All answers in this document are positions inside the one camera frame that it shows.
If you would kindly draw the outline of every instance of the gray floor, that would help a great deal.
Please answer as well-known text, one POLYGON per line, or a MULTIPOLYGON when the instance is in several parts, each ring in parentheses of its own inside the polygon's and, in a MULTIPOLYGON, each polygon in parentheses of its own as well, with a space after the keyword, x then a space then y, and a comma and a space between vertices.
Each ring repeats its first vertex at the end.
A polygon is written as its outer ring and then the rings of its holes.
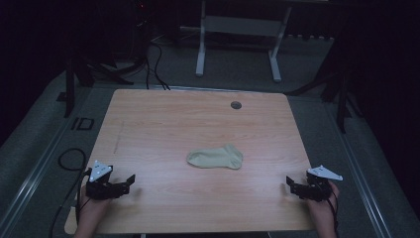
MULTIPOLYGON (((278 83, 271 79, 265 51, 230 50, 211 42, 207 50, 204 76, 196 77, 197 46, 194 40, 193 36, 178 46, 167 44, 164 38, 155 40, 162 48, 157 73, 172 89, 292 90, 313 79, 332 44, 331 41, 323 40, 305 42, 301 39, 285 39, 278 56, 283 80, 278 83)), ((158 48, 151 47, 151 64, 157 58, 158 48)), ((145 88, 144 70, 127 75, 126 78, 135 85, 124 87, 145 88)), ((64 91, 63 74, 46 88, 21 125, 0 149, 0 190, 3 191, 0 212, 2 217, 8 218, 2 220, 0 227, 9 224, 7 227, 10 228, 3 231, 3 235, 48 237, 53 216, 77 176, 76 173, 61 169, 57 165, 57 158, 69 148, 80 148, 87 157, 90 155, 112 93, 121 87, 109 81, 100 81, 93 88, 77 87, 76 108, 68 119, 62 117, 64 104, 55 101, 58 94, 64 91), (71 130, 75 117, 94 119, 93 129, 71 130), (26 180, 33 168, 45 168, 43 174, 31 177, 39 179, 39 182, 26 180), (25 182, 33 186, 22 190, 26 195, 17 196, 25 182)), ((352 117, 346 119, 347 134, 341 134, 334 123, 336 105, 321 102, 321 91, 322 86, 298 97, 288 98, 311 165, 324 165, 345 178, 337 182, 341 191, 341 237, 420 237, 419 221, 393 177, 366 121, 350 109, 352 117)), ((71 153, 66 155, 65 161, 78 167, 81 159, 80 154, 71 153)), ((68 237, 63 231, 63 223, 72 204, 72 201, 65 203, 56 221, 53 237, 68 237)), ((314 231, 236 235, 316 237, 314 231)), ((225 237, 222 234, 209 236, 225 237)))

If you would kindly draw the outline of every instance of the round hole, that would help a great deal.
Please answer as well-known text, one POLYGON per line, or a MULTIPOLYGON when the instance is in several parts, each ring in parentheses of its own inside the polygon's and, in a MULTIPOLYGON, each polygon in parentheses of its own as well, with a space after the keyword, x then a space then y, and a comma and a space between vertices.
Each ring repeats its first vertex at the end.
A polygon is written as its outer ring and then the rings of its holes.
POLYGON ((242 104, 241 104, 241 102, 239 102, 239 101, 233 101, 232 103, 231 103, 231 107, 233 108, 233 109, 241 109, 241 107, 242 107, 242 104))

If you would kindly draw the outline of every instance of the white table leg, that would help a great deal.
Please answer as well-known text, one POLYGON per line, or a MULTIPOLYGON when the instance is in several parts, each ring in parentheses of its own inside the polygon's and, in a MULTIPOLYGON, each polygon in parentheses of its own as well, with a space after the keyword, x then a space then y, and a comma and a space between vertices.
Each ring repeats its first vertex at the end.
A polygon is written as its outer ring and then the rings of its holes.
POLYGON ((195 75, 202 76, 204 74, 204 61, 206 57, 206 47, 204 40, 206 36, 205 29, 206 21, 206 1, 201 2, 201 26, 200 26, 200 49, 198 50, 197 69, 195 69, 195 75))
POLYGON ((269 64, 271 65, 272 79, 276 82, 281 81, 280 69, 278 68, 278 62, 277 62, 277 53, 278 53, 278 49, 280 48, 281 40, 283 39, 283 36, 284 36, 284 32, 286 30, 286 25, 287 25, 288 18, 290 16, 290 12, 291 12, 291 7, 288 7, 284 14, 283 21, 280 24, 280 28, 278 29, 275 46, 272 50, 268 51, 268 58, 269 58, 269 64))

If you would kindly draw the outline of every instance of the dark background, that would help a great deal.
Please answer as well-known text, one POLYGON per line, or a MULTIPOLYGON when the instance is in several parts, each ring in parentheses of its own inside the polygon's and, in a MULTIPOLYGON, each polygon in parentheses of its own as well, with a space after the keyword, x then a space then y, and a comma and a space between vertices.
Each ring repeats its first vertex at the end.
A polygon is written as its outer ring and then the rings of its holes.
MULTIPOLYGON (((153 11, 154 22, 175 39, 180 25, 199 25, 200 1, 144 2, 145 14, 153 11)), ((3 0, 0 4, 1 145, 48 83, 64 70, 69 45, 93 53, 112 52, 116 46, 110 45, 107 29, 98 23, 93 0, 71 4, 3 0)), ((419 216, 420 1, 387 0, 369 8, 343 9, 297 4, 287 33, 334 37, 325 61, 327 69, 335 70, 352 56, 350 62, 358 76, 352 78, 351 92, 419 216)))

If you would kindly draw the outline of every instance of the robotic arm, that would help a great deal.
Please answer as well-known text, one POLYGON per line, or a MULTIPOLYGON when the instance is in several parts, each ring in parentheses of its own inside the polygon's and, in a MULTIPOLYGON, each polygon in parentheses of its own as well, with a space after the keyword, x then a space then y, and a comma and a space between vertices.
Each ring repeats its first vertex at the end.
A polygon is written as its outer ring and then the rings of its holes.
POLYGON ((308 185, 296 183, 289 177, 286 177, 286 183, 290 186, 290 192, 298 195, 299 198, 322 201, 328 199, 332 192, 328 179, 343 180, 343 177, 320 166, 306 172, 308 185))
POLYGON ((108 180, 112 171, 112 166, 95 161, 93 169, 90 170, 89 181, 86 183, 86 195, 95 200, 105 200, 130 193, 130 185, 135 182, 136 175, 132 175, 124 182, 111 183, 108 180))

